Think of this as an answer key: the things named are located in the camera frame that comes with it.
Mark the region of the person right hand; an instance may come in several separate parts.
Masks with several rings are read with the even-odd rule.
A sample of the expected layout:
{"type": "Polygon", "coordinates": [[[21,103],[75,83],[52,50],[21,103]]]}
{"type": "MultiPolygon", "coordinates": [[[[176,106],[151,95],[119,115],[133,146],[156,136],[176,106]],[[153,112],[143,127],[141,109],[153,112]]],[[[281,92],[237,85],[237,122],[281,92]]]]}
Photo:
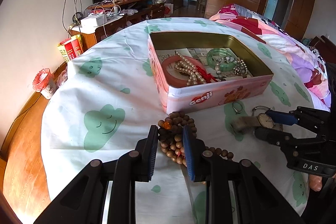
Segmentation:
{"type": "MultiPolygon", "coordinates": [[[[316,176],[313,174],[309,174],[309,187],[315,191],[315,192],[320,192],[325,185],[322,183],[323,177],[321,176],[316,176]]],[[[329,190],[334,190],[335,189],[335,175],[330,178],[331,183],[328,187],[329,190]]]]}

